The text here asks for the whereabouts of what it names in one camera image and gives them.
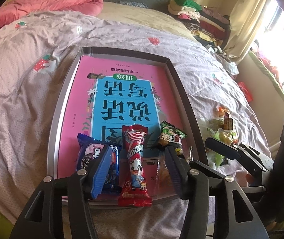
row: bed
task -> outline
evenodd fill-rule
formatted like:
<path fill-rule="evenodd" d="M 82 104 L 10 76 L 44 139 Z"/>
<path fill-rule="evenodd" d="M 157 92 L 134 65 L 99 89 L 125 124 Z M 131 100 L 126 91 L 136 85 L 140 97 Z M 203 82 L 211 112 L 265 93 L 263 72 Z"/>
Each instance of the bed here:
<path fill-rule="evenodd" d="M 78 6 L 64 1 L 68 6 L 52 0 L 34 11 L 23 7 L 30 0 L 18 0 L 7 5 L 16 11 L 8 14 L 5 7 L 0 11 L 6 15 L 0 24 L 0 213 L 12 223 L 46 175 L 55 104 L 81 46 L 133 49 L 170 58 L 197 119 L 214 119 L 217 107 L 228 108 L 240 141 L 270 155 L 242 91 L 182 23 L 152 9 L 104 2 L 101 11 L 102 0 L 83 0 Z M 46 55 L 48 67 L 38 71 L 36 65 Z M 247 186 L 246 171 L 236 161 L 218 171 Z M 176 238 L 186 206 L 177 199 L 149 208 L 92 210 L 92 214 L 99 238 Z M 213 205 L 210 213 L 213 222 Z M 125 225 L 132 220 L 136 225 Z"/>

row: window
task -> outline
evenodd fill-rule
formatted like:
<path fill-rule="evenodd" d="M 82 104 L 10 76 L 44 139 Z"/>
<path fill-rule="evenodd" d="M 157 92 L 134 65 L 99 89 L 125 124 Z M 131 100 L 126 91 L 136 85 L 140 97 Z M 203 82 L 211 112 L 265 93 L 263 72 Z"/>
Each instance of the window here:
<path fill-rule="evenodd" d="M 284 11 L 275 0 L 268 5 L 261 28 L 256 36 L 259 51 L 279 71 L 279 81 L 284 90 Z"/>

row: metal tray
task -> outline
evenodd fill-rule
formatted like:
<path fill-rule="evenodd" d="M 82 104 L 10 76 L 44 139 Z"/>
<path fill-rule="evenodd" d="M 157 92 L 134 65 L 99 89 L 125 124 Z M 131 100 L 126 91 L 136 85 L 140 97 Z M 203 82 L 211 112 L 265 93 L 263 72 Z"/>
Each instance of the metal tray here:
<path fill-rule="evenodd" d="M 79 70 L 79 64 L 82 56 L 90 56 L 99 59 L 117 60 L 137 64 L 145 64 L 156 66 L 164 69 L 166 78 L 169 82 L 170 88 L 175 99 L 175 104 L 178 109 L 178 115 L 181 120 L 182 129 L 188 134 L 186 143 L 188 147 L 192 147 L 193 159 L 200 160 L 201 162 L 208 164 L 205 147 L 202 141 L 199 127 L 197 125 L 194 112 L 189 103 L 186 92 L 180 81 L 178 74 L 176 73 L 171 61 L 168 58 L 148 54 L 144 52 L 137 52 L 125 49 L 107 48 L 107 47 L 83 47 L 77 56 L 75 57 L 70 69 L 63 82 L 58 102 L 55 108 L 48 145 L 47 155 L 47 174 L 51 175 L 54 179 L 63 178 L 66 175 L 59 174 L 58 172 L 58 160 L 60 150 L 60 139 L 62 134 L 63 122 L 68 106 L 69 96 L 74 84 L 76 73 Z M 146 165 L 157 164 L 157 159 L 154 157 L 146 158 Z M 153 204 L 165 202 L 168 200 L 176 199 L 178 196 L 175 193 L 161 193 L 159 195 L 152 196 Z M 89 201 L 91 208 L 119 208 L 117 206 L 117 199 L 110 197 L 104 200 Z"/>

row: blue wrapper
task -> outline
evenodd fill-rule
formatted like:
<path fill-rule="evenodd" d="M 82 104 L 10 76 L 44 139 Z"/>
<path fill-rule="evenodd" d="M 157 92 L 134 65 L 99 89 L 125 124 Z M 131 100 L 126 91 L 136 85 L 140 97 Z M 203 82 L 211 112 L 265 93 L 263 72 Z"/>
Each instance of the blue wrapper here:
<path fill-rule="evenodd" d="M 110 142 L 102 142 L 80 133 L 77 138 L 80 151 L 76 171 L 85 169 L 90 160 L 99 157 L 99 153 L 104 146 L 109 145 L 112 148 L 112 160 L 102 192 L 120 193 L 122 188 L 119 187 L 119 154 L 122 146 Z"/>

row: wrinkled sheet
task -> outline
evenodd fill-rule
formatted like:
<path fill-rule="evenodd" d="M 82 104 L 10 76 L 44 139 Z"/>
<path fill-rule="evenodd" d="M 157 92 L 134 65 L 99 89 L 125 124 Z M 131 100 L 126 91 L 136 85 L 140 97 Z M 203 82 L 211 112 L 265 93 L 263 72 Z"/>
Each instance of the wrinkled sheet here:
<path fill-rule="evenodd" d="M 14 21 L 0 30 L 0 212 L 11 222 L 46 175 L 55 104 L 77 46 L 134 49 L 170 58 L 197 119 L 212 119 L 218 106 L 227 107 L 239 139 L 270 155 L 240 88 L 200 43 L 79 12 L 32 13 L 22 20 L 26 24 L 21 28 L 15 28 Z M 152 38 L 159 43 L 153 44 Z M 35 71 L 33 66 L 47 54 L 56 61 L 55 71 Z M 246 185 L 246 172 L 236 161 L 219 171 Z M 176 238 L 186 206 L 177 199 L 149 208 L 92 210 L 92 215 L 99 238 Z"/>
<path fill-rule="evenodd" d="M 13 0 L 0 8 L 0 29 L 35 11 L 77 11 L 96 16 L 103 0 Z"/>

